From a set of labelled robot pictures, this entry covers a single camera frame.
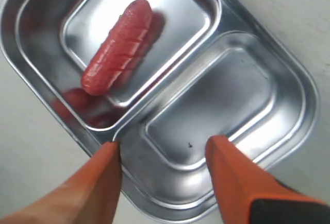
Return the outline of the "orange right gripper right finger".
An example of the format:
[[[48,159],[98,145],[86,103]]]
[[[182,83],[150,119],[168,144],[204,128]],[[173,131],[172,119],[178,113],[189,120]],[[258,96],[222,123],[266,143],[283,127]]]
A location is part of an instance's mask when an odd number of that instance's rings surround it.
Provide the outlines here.
[[[329,205],[281,183],[226,136],[209,138],[205,158],[224,223],[329,223]]]

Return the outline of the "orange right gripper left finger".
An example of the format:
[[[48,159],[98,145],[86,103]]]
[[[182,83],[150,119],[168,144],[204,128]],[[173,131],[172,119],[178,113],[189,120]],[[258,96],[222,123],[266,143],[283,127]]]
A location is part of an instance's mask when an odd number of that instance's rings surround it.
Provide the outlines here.
[[[1,223],[112,223],[121,191],[118,142],[106,142],[71,177]]]

